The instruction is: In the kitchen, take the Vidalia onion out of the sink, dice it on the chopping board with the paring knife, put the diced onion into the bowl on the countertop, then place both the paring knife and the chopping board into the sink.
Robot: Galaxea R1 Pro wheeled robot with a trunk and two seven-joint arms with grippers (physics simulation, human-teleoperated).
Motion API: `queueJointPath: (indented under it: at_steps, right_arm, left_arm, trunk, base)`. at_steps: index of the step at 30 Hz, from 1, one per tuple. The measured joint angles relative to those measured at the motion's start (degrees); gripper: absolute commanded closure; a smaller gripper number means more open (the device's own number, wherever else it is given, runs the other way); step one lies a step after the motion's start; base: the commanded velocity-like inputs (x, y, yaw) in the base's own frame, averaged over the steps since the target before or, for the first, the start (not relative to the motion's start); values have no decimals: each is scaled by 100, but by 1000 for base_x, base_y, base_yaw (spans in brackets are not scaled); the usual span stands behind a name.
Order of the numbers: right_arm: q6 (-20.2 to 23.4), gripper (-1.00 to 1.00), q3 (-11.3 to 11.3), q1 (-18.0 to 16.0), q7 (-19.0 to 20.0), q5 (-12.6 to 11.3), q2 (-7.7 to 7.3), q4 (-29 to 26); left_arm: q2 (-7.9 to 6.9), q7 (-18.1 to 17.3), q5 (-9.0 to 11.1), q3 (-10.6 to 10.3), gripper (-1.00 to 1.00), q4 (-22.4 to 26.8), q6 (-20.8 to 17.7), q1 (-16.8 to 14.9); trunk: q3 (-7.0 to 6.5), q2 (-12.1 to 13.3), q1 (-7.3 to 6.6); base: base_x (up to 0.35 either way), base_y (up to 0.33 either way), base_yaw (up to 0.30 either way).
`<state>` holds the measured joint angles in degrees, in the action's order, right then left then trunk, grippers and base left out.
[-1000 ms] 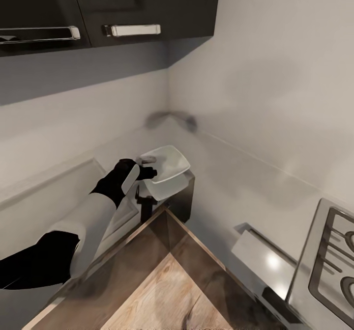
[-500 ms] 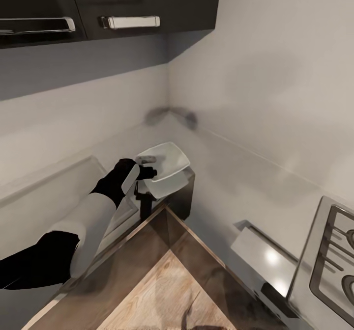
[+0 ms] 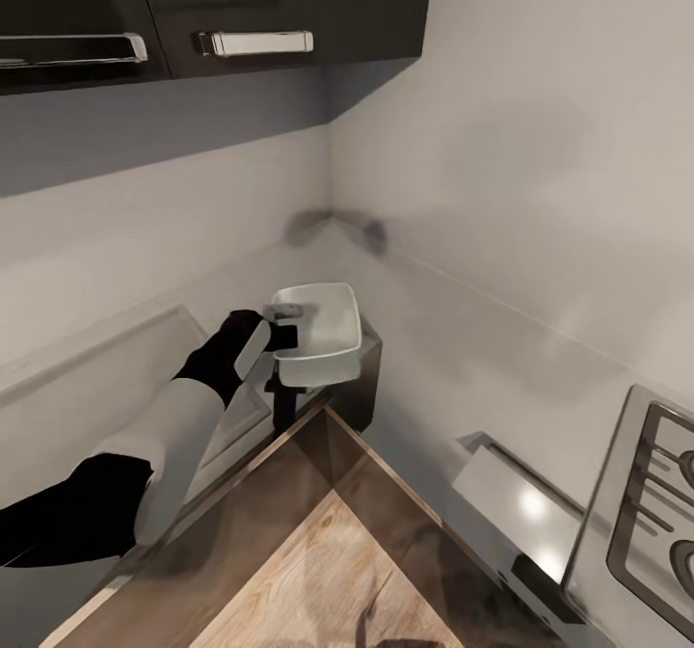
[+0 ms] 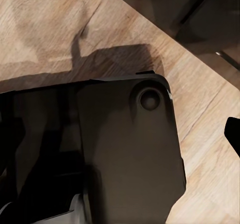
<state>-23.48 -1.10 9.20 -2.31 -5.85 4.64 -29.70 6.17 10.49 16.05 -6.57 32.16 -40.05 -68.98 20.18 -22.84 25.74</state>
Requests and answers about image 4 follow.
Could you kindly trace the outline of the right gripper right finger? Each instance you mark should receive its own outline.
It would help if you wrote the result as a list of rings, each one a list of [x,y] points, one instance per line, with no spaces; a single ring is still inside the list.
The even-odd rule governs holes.
[[[240,156],[240,119],[228,117],[226,127],[224,128],[224,135]]]

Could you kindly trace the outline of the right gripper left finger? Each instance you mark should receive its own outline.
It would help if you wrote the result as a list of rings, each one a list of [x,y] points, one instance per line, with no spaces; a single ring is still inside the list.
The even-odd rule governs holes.
[[[0,177],[26,136],[22,117],[0,122]]]

